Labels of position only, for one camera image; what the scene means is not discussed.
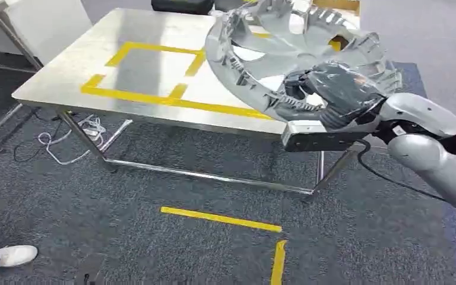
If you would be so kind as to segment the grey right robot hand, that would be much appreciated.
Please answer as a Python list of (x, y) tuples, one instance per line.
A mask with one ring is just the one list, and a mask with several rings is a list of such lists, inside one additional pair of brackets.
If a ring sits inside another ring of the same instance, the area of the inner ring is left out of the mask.
[(287, 121), (320, 121), (326, 129), (344, 128), (386, 99), (368, 77), (334, 61), (293, 72), (285, 77), (283, 84), (286, 95), (293, 99), (315, 93), (327, 105), (320, 110), (305, 111), (280, 103), (275, 112)]

